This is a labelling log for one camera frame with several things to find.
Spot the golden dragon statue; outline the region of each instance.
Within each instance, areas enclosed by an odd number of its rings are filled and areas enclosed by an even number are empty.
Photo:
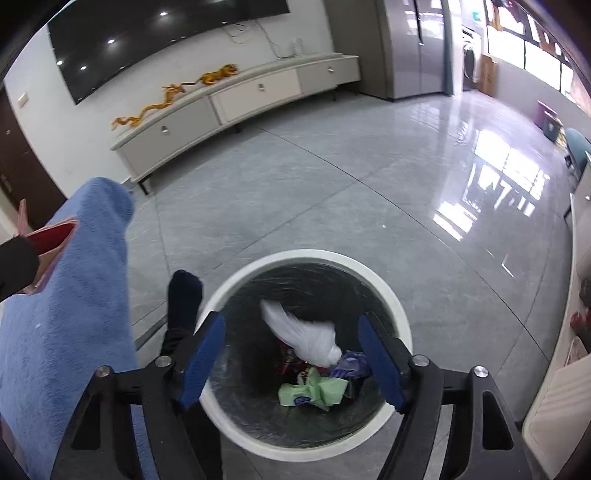
[[[174,83],[162,87],[164,92],[164,102],[162,103],[155,103],[153,105],[148,105],[142,109],[138,116],[118,116],[115,120],[111,122],[111,130],[114,130],[119,125],[127,125],[131,124],[132,127],[137,127],[144,115],[150,110],[162,110],[162,108],[166,108],[174,103],[174,96],[179,93],[185,93],[184,85],[197,85],[199,82],[202,82],[204,85],[213,85],[214,83],[219,82],[220,80],[231,77],[233,75],[238,74],[238,66],[234,65],[233,63],[228,63],[224,65],[222,68],[217,70],[216,72],[208,72],[204,73],[199,77],[196,82],[189,83],[183,82],[180,85],[175,85]]]

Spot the white tv cabinet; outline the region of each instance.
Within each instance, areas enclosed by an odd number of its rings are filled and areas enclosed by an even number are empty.
[[[147,193],[157,168],[216,133],[261,112],[360,80],[359,58],[341,53],[278,60],[201,86],[123,130],[111,147]]]

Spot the refrigerator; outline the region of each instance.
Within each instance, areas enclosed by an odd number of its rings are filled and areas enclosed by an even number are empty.
[[[447,0],[324,0],[335,51],[358,55],[359,91],[388,100],[443,91]]]

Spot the blue gripper pad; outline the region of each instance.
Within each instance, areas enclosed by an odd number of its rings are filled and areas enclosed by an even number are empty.
[[[400,411],[406,404],[402,394],[400,371],[394,365],[384,343],[365,315],[359,318],[358,336],[384,399]]]
[[[177,400],[185,410],[199,400],[213,364],[224,345],[224,319],[218,312],[211,312],[210,315],[212,318],[208,316],[195,333],[195,336],[201,336],[201,341],[187,361],[182,375],[182,390]]]

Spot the cardboard box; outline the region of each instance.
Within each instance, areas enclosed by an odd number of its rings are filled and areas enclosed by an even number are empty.
[[[482,54],[480,58],[480,80],[478,82],[478,89],[494,97],[496,94],[496,69],[497,62],[495,62],[490,55]]]

